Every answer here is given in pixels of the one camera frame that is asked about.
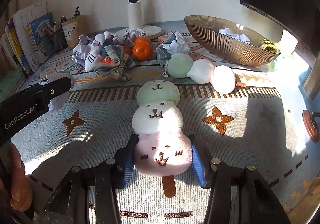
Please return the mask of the left human hand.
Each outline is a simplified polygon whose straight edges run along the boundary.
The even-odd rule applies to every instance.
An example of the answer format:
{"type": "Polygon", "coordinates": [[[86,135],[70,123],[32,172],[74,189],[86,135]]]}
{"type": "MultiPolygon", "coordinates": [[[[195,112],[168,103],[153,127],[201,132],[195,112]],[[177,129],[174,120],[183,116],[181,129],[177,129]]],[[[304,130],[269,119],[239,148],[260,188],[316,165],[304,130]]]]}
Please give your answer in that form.
{"type": "Polygon", "coordinates": [[[25,166],[20,152],[13,143],[10,144],[10,158],[12,171],[10,204],[14,210],[25,212],[31,207],[33,191],[25,175],[25,166]]]}

